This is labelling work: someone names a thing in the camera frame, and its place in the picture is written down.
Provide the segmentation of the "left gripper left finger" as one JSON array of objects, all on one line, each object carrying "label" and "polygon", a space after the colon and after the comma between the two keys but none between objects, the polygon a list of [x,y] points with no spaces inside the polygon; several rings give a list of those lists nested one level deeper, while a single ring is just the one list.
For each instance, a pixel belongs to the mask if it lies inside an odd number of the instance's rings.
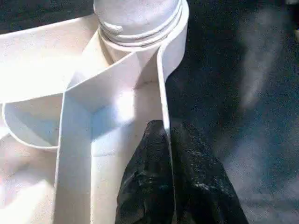
[{"label": "left gripper left finger", "polygon": [[123,173],[117,224],[172,223],[174,194],[168,146],[163,122],[150,121]]}]

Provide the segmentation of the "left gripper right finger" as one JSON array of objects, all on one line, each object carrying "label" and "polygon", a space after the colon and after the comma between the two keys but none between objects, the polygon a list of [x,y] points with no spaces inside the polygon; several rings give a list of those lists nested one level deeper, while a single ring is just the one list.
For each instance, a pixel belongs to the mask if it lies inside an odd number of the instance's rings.
[{"label": "left gripper right finger", "polygon": [[222,163],[198,129],[176,122],[170,134],[178,223],[248,223]]}]

